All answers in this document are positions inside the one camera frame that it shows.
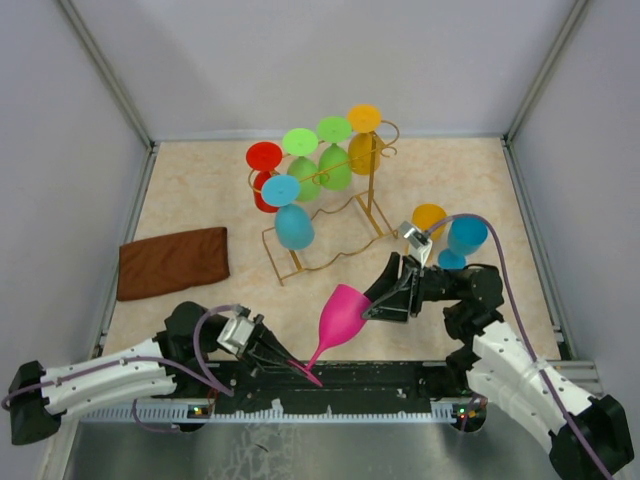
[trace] metal frame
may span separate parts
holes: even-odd
[[[105,88],[112,95],[116,105],[121,110],[126,121],[136,132],[136,135],[140,141],[147,147],[147,156],[143,164],[143,168],[140,174],[139,188],[135,201],[131,207],[129,219],[124,234],[124,241],[130,241],[133,239],[142,206],[144,203],[144,197],[149,185],[151,173],[157,157],[156,142],[149,133],[142,115],[135,107],[124,85],[118,80],[113,67],[106,59],[104,53],[99,48],[98,43],[87,28],[84,20],[79,14],[77,8],[71,0],[54,0],[59,6],[61,14],[68,22],[70,28],[77,36],[78,41],[88,55],[89,60],[94,65],[96,72],[103,81]],[[532,82],[528,93],[523,100],[520,108],[514,120],[509,127],[508,132],[503,136],[503,149],[509,171],[511,174],[514,189],[516,191],[516,197],[521,210],[521,214],[524,220],[525,229],[529,238],[530,246],[533,252],[536,268],[538,269],[540,280],[542,282],[543,292],[545,300],[550,311],[551,319],[554,324],[554,330],[558,336],[558,340],[564,340],[569,345],[571,352],[573,349],[573,342],[569,335],[566,323],[566,316],[564,308],[558,294],[558,288],[553,275],[552,267],[550,265],[546,249],[540,234],[540,228],[537,224],[535,214],[533,212],[531,201],[527,192],[526,184],[522,178],[522,172],[518,163],[517,155],[514,152],[513,142],[521,131],[524,123],[529,117],[531,111],[535,108],[538,98],[544,91],[549,79],[552,77],[559,60],[566,50],[566,46],[575,32],[579,29],[579,26],[587,14],[588,7],[591,0],[576,0],[574,5],[564,22],[564,25],[558,34],[555,42],[550,49],[540,71],[536,75]],[[114,263],[111,271],[111,284],[105,296],[101,301],[101,322],[99,326],[99,334],[96,347],[91,352],[92,356],[101,354],[102,347],[106,333],[109,328],[113,310],[115,308],[115,292],[117,287],[117,263]],[[584,370],[586,381],[590,382],[592,387],[601,391],[597,371],[593,362],[581,362],[581,361],[561,361],[557,362],[557,365],[562,368],[578,368],[578,370]],[[77,422],[70,423],[63,426],[59,433],[50,439],[47,445],[47,451],[45,454],[45,460],[42,465],[42,469],[38,478],[40,479],[60,479],[64,476],[64,472],[67,466],[71,448],[73,445],[75,433],[77,430]]]

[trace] gray wall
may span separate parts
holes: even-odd
[[[595,0],[516,140],[578,353],[626,405],[637,450],[639,21],[637,0]]]
[[[74,0],[156,139],[277,135],[374,103],[504,133],[571,0]]]
[[[51,0],[0,7],[0,387],[26,361],[86,359],[144,148]],[[1,477],[33,479],[45,443]]]

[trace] brown cloth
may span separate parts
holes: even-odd
[[[155,297],[228,276],[226,227],[147,238],[120,247],[117,299]]]

